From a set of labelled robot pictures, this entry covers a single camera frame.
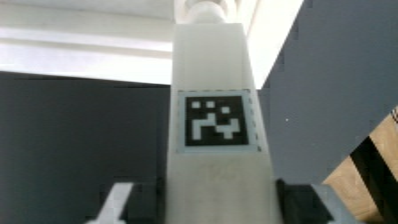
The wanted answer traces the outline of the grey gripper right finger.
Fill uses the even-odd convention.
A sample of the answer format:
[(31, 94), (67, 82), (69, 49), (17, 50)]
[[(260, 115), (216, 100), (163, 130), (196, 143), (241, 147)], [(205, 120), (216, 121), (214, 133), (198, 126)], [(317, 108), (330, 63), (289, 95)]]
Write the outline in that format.
[(284, 224), (358, 224), (332, 188), (276, 180)]

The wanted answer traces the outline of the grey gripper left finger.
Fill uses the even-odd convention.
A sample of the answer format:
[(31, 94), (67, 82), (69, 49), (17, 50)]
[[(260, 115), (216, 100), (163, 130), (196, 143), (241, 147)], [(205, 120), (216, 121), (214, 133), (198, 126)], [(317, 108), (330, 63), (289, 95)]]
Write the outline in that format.
[(134, 184), (131, 182), (113, 184), (97, 216), (85, 224), (125, 224), (120, 215), (133, 186)]

